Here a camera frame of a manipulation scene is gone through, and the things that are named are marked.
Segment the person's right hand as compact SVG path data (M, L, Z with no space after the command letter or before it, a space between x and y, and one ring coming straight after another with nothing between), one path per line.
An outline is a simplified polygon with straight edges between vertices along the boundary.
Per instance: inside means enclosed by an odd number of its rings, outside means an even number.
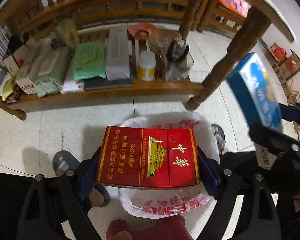
M294 207L296 212L300 211L300 200L294 200Z

